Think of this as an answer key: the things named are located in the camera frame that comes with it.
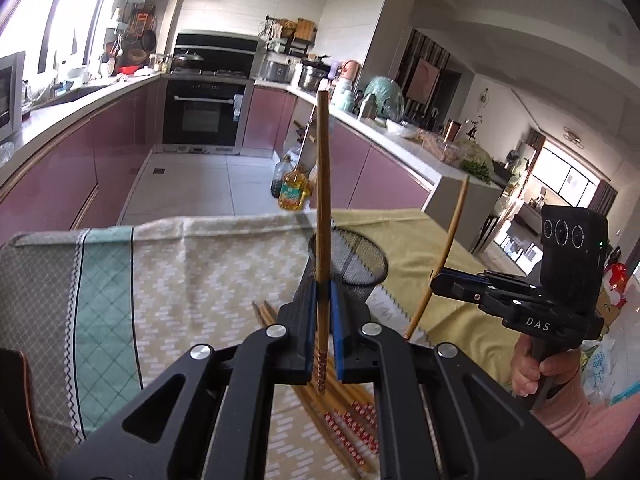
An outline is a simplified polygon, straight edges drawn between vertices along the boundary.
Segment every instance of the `black mesh pen holder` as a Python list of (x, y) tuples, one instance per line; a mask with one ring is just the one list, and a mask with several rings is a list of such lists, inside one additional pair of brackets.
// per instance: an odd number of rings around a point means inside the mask
[[(367, 301), (376, 285), (385, 281), (389, 264), (385, 253), (367, 237), (335, 227), (331, 230), (332, 274), (340, 276), (351, 298)], [(309, 240), (309, 260), (302, 281), (315, 279), (316, 234)]]

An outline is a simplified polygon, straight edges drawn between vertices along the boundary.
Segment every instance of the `human hand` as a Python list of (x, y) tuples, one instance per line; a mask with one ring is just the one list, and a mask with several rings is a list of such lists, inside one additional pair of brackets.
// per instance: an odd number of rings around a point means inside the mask
[(511, 387), (521, 397), (538, 390), (540, 376), (554, 376), (556, 384), (568, 383), (580, 367), (580, 352), (569, 350), (548, 357), (542, 363), (531, 357), (531, 336), (520, 334), (511, 358)]

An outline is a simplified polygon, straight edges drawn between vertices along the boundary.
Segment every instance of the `silver screw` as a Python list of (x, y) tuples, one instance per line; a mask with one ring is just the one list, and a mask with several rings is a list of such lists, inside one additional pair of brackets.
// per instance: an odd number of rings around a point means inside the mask
[(267, 335), (269, 337), (282, 337), (287, 333), (287, 327), (284, 325), (271, 325), (267, 328)]
[(458, 349), (451, 343), (442, 343), (441, 345), (438, 345), (438, 355), (440, 357), (451, 359), (458, 355)]
[(365, 323), (362, 328), (364, 335), (376, 336), (382, 332), (382, 327), (378, 323)]
[(191, 349), (189, 355), (192, 359), (206, 359), (211, 355), (211, 348), (207, 345), (196, 345)]

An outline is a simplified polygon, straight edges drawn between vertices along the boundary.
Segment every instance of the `bottle label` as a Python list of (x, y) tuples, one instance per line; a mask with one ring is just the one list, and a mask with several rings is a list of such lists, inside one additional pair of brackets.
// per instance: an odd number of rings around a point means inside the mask
[(302, 189), (296, 189), (288, 184), (282, 184), (282, 188), (280, 188), (280, 199), (286, 202), (297, 204), (300, 202), (301, 195)]

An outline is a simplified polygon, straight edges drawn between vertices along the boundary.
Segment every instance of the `oven door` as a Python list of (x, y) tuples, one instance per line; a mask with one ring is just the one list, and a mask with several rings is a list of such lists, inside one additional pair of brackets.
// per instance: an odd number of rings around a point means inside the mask
[(169, 81), (164, 108), (164, 144), (234, 148), (242, 144), (245, 85)]

